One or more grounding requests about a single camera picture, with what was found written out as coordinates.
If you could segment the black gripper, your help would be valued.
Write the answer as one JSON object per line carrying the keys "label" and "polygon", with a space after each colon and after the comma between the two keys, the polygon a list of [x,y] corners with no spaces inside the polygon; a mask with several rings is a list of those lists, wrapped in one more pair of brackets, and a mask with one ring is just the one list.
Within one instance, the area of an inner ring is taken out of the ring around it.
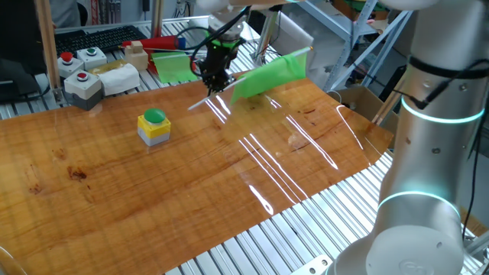
{"label": "black gripper", "polygon": [[215,92],[224,92],[234,82],[233,78],[229,78],[219,87],[216,78],[213,78],[213,76],[224,73],[234,58],[235,50],[230,47],[216,45],[207,47],[206,57],[198,62],[200,77],[206,85],[207,95],[212,95]]}

